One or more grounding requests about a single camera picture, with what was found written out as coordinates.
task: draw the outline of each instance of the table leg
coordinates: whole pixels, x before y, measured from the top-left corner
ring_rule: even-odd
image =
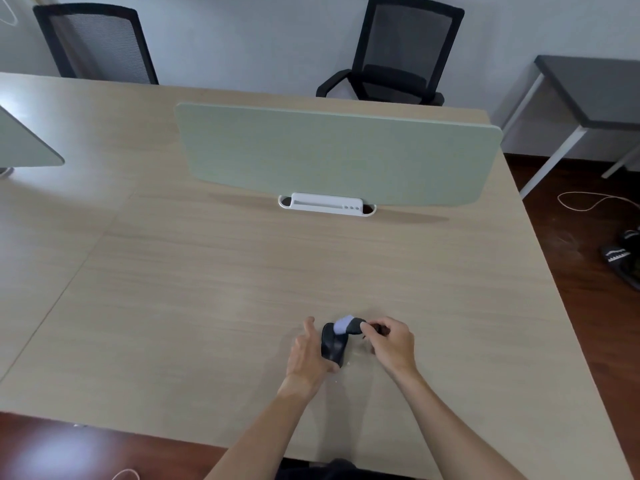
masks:
[[[520,197],[526,197],[527,194],[533,190],[533,187],[538,185],[540,183],[540,180],[542,180],[546,176],[546,174],[548,174],[551,169],[556,166],[558,161],[560,161],[562,157],[564,157],[569,152],[569,150],[572,149],[573,145],[580,141],[580,138],[582,138],[585,133],[587,133],[587,128],[578,126],[578,128],[576,128],[575,131],[571,133],[571,136],[564,140],[564,143],[560,145],[560,148],[558,148],[556,152],[551,155],[549,160],[547,160],[545,164],[542,165],[542,168],[538,170],[536,174],[531,177],[531,180],[528,181],[527,184],[522,188],[522,190],[520,191]]]
[[[533,94],[536,93],[536,91],[538,90],[538,88],[540,87],[540,84],[542,84],[542,81],[544,79],[545,79],[545,76],[540,74],[538,78],[534,81],[533,86],[530,88],[529,92],[527,92],[527,94],[525,94],[525,96],[523,97],[522,101],[520,101],[520,104],[518,104],[515,111],[511,113],[511,115],[509,116],[509,119],[502,127],[502,140],[504,140],[507,137],[507,133],[512,128],[515,120],[518,119],[519,115],[523,112],[524,108],[527,106],[527,104],[529,104],[529,101],[531,101]]]
[[[622,165],[626,165],[631,160],[633,160],[634,157],[637,156],[637,151],[638,150],[640,150],[640,144],[638,144],[638,145],[634,146],[633,148],[631,148],[631,150],[629,150],[625,154],[625,156],[620,158],[620,160],[618,160],[617,162],[613,163],[611,168],[609,168],[606,172],[604,172],[602,174],[602,177],[603,178],[608,178],[608,177],[612,176],[616,172],[616,170],[618,170],[618,168],[622,167]]]

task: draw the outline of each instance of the black mesh chair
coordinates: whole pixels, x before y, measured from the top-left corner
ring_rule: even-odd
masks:
[[[62,77],[158,83],[135,10],[68,3],[33,12]]]
[[[436,89],[464,15],[431,0],[369,0],[353,67],[316,96],[347,79],[361,100],[442,106]]]

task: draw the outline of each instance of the wall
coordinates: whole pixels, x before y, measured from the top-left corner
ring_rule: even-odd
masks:
[[[0,72],[59,75],[29,0],[0,0]]]
[[[367,0],[59,0],[135,8],[162,84],[313,95],[350,67]],[[439,90],[501,125],[537,54],[640,59],[640,0],[440,0],[466,10]],[[504,142],[549,155],[575,128],[549,88]],[[351,97],[345,87],[334,96]],[[617,159],[638,135],[590,132],[570,156]]]

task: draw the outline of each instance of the cable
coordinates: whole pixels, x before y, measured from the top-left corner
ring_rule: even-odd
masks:
[[[136,476],[137,480],[140,480],[140,475],[138,475],[138,472],[135,470],[132,470],[131,468],[125,468],[124,470],[119,471],[118,473],[116,473],[116,476],[114,476],[114,478],[112,478],[111,480],[116,480],[116,478],[118,478],[121,473],[127,473],[127,472],[133,473],[133,475]]]
[[[599,195],[599,196],[601,196],[601,197],[603,197],[603,198],[601,198],[601,199],[600,199],[599,201],[597,201],[595,204],[593,204],[592,206],[590,206],[588,209],[575,209],[575,208],[573,208],[573,207],[569,207],[567,204],[565,204],[565,203],[560,199],[560,197],[562,197],[563,195],[567,195],[567,194]],[[617,199],[620,199],[620,200],[624,200],[625,202],[629,202],[630,204],[635,205],[635,206],[636,206],[636,208],[638,208],[638,210],[640,210],[640,204],[638,204],[638,203],[634,202],[633,200],[629,200],[628,198],[625,198],[625,197],[619,197],[619,196],[617,196],[617,195],[599,194],[599,193],[596,193],[596,192],[564,192],[564,193],[561,193],[560,195],[558,195],[558,197],[557,197],[558,202],[560,202],[564,207],[566,207],[566,208],[567,208],[567,209],[569,209],[569,210],[575,210],[576,212],[588,212],[589,210],[593,209],[593,208],[594,208],[597,204],[599,204],[600,202],[603,202],[603,201],[605,201],[605,200],[607,200],[607,199],[610,199],[610,198],[617,198]]]
[[[9,6],[9,2],[7,0],[2,0],[2,1],[4,2],[4,5],[8,8],[9,12],[11,12],[11,15],[13,17],[13,21],[12,22],[7,22],[6,20],[3,20],[2,18],[0,18],[0,22],[4,22],[4,23],[6,23],[7,25],[9,25],[11,27],[15,27],[18,24],[18,17],[15,15],[13,10]]]

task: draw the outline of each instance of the reddish brown floor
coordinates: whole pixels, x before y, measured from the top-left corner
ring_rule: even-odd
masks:
[[[509,165],[519,187],[542,160]],[[573,212],[556,201],[593,191],[640,201],[640,174],[598,176],[606,165],[561,162],[525,199],[551,272],[636,480],[640,480],[640,293],[609,272],[598,246],[640,224],[640,211],[606,201]],[[574,206],[593,202],[569,196]],[[223,450],[0,413],[0,480],[111,480],[135,468],[142,480],[201,480]],[[130,480],[119,477],[118,480]]]

